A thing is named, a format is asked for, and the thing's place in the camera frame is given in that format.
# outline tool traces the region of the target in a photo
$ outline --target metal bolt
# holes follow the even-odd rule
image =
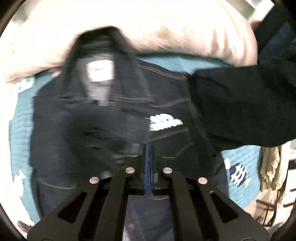
[[[133,167],[128,167],[126,169],[126,173],[128,173],[128,174],[131,174],[131,173],[134,173],[134,172],[135,172],[135,169]]]
[[[207,184],[207,179],[204,178],[204,177],[200,177],[200,178],[198,179],[198,182],[199,182],[200,184]]]
[[[99,182],[99,178],[98,177],[91,177],[90,179],[89,179],[89,182],[91,183],[91,184],[96,184],[96,183],[98,183]]]
[[[170,174],[170,173],[173,172],[173,170],[172,170],[171,168],[169,168],[169,167],[165,167],[165,168],[163,169],[163,172],[166,173],[166,174]]]

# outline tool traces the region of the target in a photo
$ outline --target beige fabric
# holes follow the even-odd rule
[[[3,66],[11,81],[63,64],[83,32],[116,26],[139,52],[170,51],[257,63],[249,23],[225,0],[41,0],[21,26]]]
[[[282,187],[289,165],[291,142],[272,148],[262,148],[262,164],[260,174],[261,190],[278,190]]]

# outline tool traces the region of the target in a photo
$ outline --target bed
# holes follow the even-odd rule
[[[195,69],[228,65],[217,59],[181,54],[141,55],[139,59],[169,70],[188,73],[192,73]],[[31,192],[30,176],[32,168],[29,165],[30,135],[33,129],[33,97],[43,85],[53,79],[53,76],[52,72],[46,70],[33,77],[35,84],[18,94],[15,113],[9,123],[9,140],[12,178],[13,180],[16,180],[16,177],[19,179],[20,171],[24,174],[25,178],[22,179],[24,191],[21,200],[31,220],[36,223],[40,220],[40,217]],[[241,208],[245,208],[260,192],[261,148],[259,146],[243,146],[235,150],[224,151],[222,156],[225,159],[227,169],[229,196]],[[231,177],[233,167],[238,164],[246,168],[245,180],[247,181],[240,183],[240,185],[234,183]]]

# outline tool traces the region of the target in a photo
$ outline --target jacket sleeve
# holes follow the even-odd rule
[[[216,150],[296,138],[296,48],[248,67],[197,70],[192,98]]]

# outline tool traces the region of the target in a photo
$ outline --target clothing tag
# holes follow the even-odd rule
[[[87,64],[87,77],[90,82],[102,82],[114,79],[114,62],[97,60]]]

